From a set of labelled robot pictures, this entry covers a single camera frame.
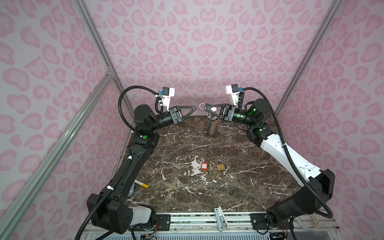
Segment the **small black padlock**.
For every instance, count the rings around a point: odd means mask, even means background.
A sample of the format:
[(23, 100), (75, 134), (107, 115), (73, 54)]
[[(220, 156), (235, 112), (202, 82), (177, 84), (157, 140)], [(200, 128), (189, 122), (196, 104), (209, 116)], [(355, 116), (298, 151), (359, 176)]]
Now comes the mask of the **small black padlock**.
[(201, 103), (199, 105), (199, 109), (200, 110), (203, 110), (205, 112), (213, 112), (213, 113), (216, 113), (217, 112), (217, 107), (216, 106), (213, 106), (213, 105), (210, 105), (210, 104), (206, 104), (206, 103)]

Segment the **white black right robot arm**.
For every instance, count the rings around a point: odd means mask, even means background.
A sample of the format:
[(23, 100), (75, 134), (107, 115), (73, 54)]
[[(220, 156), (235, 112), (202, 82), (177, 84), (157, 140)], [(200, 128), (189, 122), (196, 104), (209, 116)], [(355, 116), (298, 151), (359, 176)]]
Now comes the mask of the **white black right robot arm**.
[(328, 219), (334, 217), (327, 202), (333, 197), (335, 174), (307, 161), (285, 142), (282, 132), (271, 130), (266, 120), (276, 115), (268, 100), (257, 99), (247, 110), (230, 104), (204, 104), (203, 110), (219, 120), (248, 126), (246, 133), (249, 141), (277, 160), (302, 187), (267, 210), (267, 221), (271, 227), (276, 228), (291, 217), (305, 214), (316, 213)]

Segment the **red safety padlock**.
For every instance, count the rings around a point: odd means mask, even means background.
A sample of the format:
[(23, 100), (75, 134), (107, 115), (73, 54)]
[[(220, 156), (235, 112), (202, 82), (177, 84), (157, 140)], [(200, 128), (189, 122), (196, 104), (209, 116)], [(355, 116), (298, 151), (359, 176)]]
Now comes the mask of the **red safety padlock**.
[(207, 171), (208, 168), (209, 168), (209, 163), (208, 163), (207, 158), (202, 158), (201, 171)]

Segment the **brass padlock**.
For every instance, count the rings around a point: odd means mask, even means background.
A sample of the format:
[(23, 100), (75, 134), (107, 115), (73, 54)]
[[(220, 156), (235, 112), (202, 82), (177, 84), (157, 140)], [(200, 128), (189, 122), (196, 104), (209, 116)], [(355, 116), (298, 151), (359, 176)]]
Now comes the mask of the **brass padlock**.
[(221, 160), (217, 160), (216, 164), (218, 172), (224, 172), (227, 169), (226, 165)]

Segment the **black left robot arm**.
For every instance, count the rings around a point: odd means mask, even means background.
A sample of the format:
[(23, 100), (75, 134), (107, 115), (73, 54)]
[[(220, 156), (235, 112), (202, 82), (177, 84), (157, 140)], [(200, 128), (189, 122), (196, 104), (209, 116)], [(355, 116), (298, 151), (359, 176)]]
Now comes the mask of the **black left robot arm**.
[(160, 135), (157, 130), (183, 122), (195, 110), (195, 106), (176, 106), (156, 115), (148, 105), (140, 105), (135, 109), (136, 129), (128, 149), (128, 157), (107, 186), (98, 195), (89, 196), (87, 200), (89, 214), (77, 232), (77, 240), (80, 239), (88, 223), (107, 230), (108, 234), (123, 234), (133, 227), (149, 231), (155, 228), (154, 208), (129, 207), (125, 202), (144, 163), (158, 145)]

